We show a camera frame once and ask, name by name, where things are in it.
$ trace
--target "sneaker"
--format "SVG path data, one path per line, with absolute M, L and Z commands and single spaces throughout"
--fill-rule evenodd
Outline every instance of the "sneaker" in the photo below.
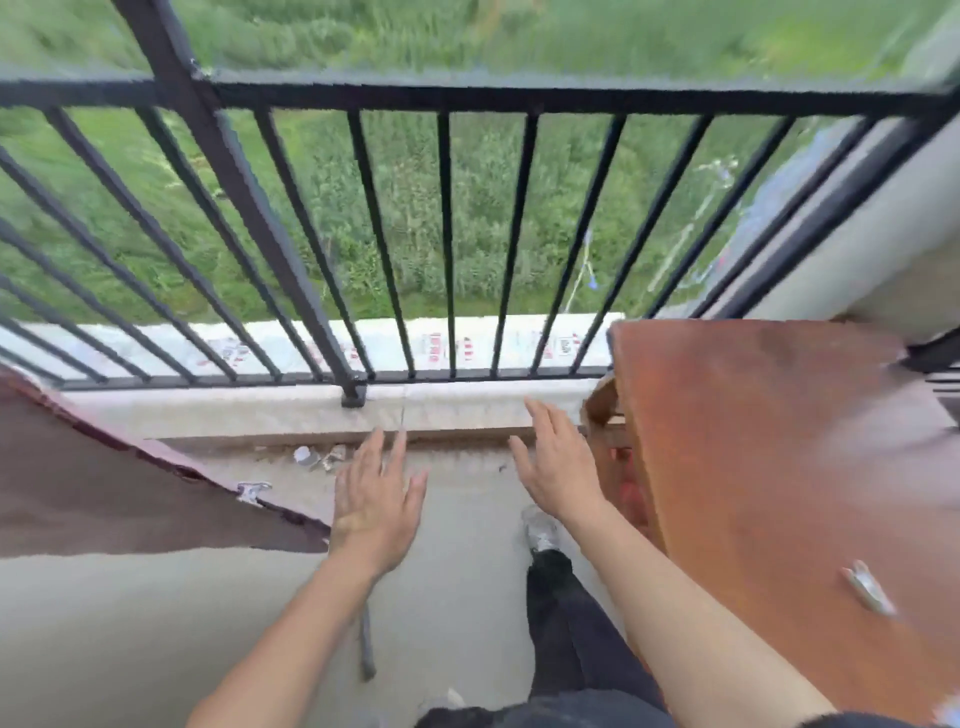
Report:
M 419 723 L 426 714 L 434 708 L 444 708 L 449 711 L 456 711 L 467 706 L 466 701 L 453 688 L 446 689 L 446 695 L 435 695 L 428 697 L 417 706 L 417 723 Z
M 560 550 L 560 529 L 557 520 L 549 516 L 536 505 L 528 505 L 520 514 L 527 534 L 527 545 L 531 553 Z

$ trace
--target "brown panel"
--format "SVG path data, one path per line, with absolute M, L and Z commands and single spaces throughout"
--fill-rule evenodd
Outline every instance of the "brown panel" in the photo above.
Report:
M 239 503 L 199 473 L 59 411 L 4 371 L 0 463 L 0 557 L 201 546 L 326 551 L 322 523 Z
M 929 722 L 960 687 L 960 436 L 887 366 L 900 342 L 762 321 L 612 339 L 670 557 L 839 707 Z M 855 559 L 898 618 L 857 601 L 840 576 Z

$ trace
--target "orange wooden board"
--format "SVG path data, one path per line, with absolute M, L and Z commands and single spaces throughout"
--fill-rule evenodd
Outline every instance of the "orange wooden board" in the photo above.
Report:
M 670 557 L 838 707 L 929 722 L 960 689 L 960 434 L 888 366 L 900 342 L 762 321 L 626 322 L 612 341 Z M 897 618 L 841 578 L 855 559 Z

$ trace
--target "left hand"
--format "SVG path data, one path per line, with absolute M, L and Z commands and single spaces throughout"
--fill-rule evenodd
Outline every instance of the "left hand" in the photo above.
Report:
M 410 478 L 404 493 L 406 450 L 407 433 L 400 431 L 390 461 L 381 466 L 383 430 L 378 427 L 337 473 L 330 552 L 356 553 L 377 577 L 403 560 L 420 525 L 427 473 Z

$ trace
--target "grass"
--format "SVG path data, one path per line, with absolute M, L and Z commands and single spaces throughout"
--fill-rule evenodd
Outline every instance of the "grass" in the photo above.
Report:
M 907 49 L 948 0 L 180 0 L 175 6 L 199 62 L 229 68 L 486 68 L 553 73 L 729 78 L 874 77 L 895 73 Z M 121 67 L 146 63 L 108 0 L 8 0 L 0 61 L 32 68 Z M 73 118 L 132 192 L 244 320 L 269 318 L 239 266 L 131 111 L 73 109 Z M 164 114 L 204 184 L 216 179 L 173 114 Z M 332 302 L 283 193 L 252 116 L 232 112 L 252 168 L 296 240 L 332 313 Z M 596 310 L 636 234 L 690 123 L 632 117 L 592 223 L 597 289 L 582 286 L 571 306 Z M 391 315 L 346 118 L 331 111 L 280 111 L 276 122 L 300 190 L 354 316 Z M 547 310 L 596 164 L 608 120 L 544 117 L 530 181 L 511 299 L 512 313 Z M 695 210 L 716 185 L 716 160 L 740 167 L 771 119 L 717 120 L 637 262 L 616 309 L 642 312 L 653 276 Z M 766 175 L 802 146 L 819 120 L 787 138 Z M 404 315 L 445 314 L 436 122 L 429 114 L 365 113 L 364 124 Z M 455 295 L 462 314 L 498 307 L 523 120 L 456 114 L 451 121 Z M 0 112 L 0 142 L 83 219 L 111 254 L 190 321 L 217 321 L 183 279 L 50 129 L 29 109 Z M 714 196 L 716 206 L 721 195 Z M 2 215 L 107 305 L 137 323 L 156 315 L 6 178 Z M 231 226 L 283 300 L 236 211 Z M 721 229 L 696 270 L 722 248 L 738 214 Z M 687 238 L 691 241 L 695 235 Z M 32 263 L 0 246 L 0 266 L 74 320 L 97 317 Z M 695 287 L 678 297 L 690 295 Z M 6 295 L 18 317 L 33 314 Z

